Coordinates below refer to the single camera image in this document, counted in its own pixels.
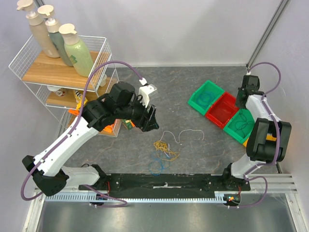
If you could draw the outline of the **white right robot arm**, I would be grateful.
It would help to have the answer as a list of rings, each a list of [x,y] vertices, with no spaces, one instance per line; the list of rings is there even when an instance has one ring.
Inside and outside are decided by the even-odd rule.
[[[255,170],[281,162],[286,154],[292,125],[282,121],[271,110],[266,93],[259,90],[259,77],[247,74],[236,97],[236,106],[249,110],[253,116],[253,129],[248,138],[246,154],[224,169],[221,178],[226,190],[245,186]]]

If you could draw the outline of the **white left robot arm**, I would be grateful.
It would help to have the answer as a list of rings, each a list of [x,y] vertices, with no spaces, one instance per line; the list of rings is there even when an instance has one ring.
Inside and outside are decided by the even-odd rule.
[[[106,174],[92,164],[88,167],[69,168],[65,162],[88,140],[96,136],[117,119],[131,120],[142,132],[157,130],[156,107],[149,104],[156,93],[154,85],[135,88],[127,82],[114,84],[109,93],[89,101],[80,117],[36,156],[26,156],[22,163],[36,186],[46,196],[59,193],[64,187],[88,185],[101,190],[106,185]]]

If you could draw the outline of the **red storage bin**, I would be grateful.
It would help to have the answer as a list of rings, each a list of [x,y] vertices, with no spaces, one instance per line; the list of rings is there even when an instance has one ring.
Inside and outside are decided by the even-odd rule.
[[[217,127],[223,129],[238,110],[236,98],[230,93],[224,92],[209,108],[205,117]]]

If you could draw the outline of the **green storage bin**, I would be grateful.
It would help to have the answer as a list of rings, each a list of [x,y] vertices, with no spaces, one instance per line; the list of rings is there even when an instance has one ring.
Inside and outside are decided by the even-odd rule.
[[[255,121],[247,109],[239,109],[223,128],[224,132],[243,144],[249,138]]]
[[[224,90],[207,80],[188,100],[188,104],[203,116],[209,108],[224,94]]]

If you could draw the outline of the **yellow storage bin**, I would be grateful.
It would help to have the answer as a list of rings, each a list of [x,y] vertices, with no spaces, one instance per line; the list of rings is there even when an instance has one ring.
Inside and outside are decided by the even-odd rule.
[[[246,139],[246,141],[243,143],[243,146],[244,147],[247,147],[247,142],[248,142],[248,138]],[[268,134],[267,137],[266,137],[266,140],[269,140],[269,141],[276,141],[277,138],[273,137],[271,134]]]

